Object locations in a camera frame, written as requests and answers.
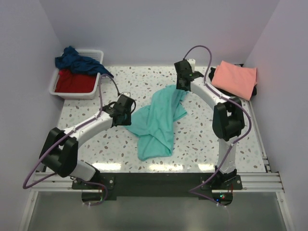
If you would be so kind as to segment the teal t-shirt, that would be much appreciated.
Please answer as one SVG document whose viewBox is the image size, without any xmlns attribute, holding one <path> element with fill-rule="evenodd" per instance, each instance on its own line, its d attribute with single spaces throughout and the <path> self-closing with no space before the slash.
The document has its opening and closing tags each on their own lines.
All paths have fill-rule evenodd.
<svg viewBox="0 0 308 231">
<path fill-rule="evenodd" d="M 139 160 L 172 156 L 174 122 L 187 115 L 181 105 L 186 94 L 175 85 L 168 85 L 153 94 L 150 105 L 133 113 L 131 125 L 125 128 L 138 137 Z"/>
</svg>

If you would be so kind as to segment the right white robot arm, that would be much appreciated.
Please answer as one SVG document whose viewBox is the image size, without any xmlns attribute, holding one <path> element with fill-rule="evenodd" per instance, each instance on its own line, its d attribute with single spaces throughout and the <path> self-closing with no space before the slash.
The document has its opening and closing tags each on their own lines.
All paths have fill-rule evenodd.
<svg viewBox="0 0 308 231">
<path fill-rule="evenodd" d="M 174 63 L 177 73 L 176 88 L 199 96 L 213 110 L 212 129 L 218 138 L 219 154 L 215 167 L 215 185 L 226 189 L 237 175 L 235 164 L 237 139 L 245 127 L 241 100 L 219 92 L 188 60 Z"/>
</svg>

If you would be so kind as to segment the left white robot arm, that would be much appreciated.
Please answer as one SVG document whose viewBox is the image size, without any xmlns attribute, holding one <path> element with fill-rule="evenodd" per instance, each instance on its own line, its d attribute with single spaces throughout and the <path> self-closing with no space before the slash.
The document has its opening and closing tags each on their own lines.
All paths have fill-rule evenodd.
<svg viewBox="0 0 308 231">
<path fill-rule="evenodd" d="M 100 182 L 100 171 L 78 158 L 79 148 L 102 131 L 117 126 L 131 125 L 131 114 L 136 108 L 134 99 L 121 94 L 116 102 L 101 106 L 99 111 L 85 121 L 61 130 L 52 129 L 40 154 L 40 162 L 62 178 L 83 180 L 89 189 Z"/>
</svg>

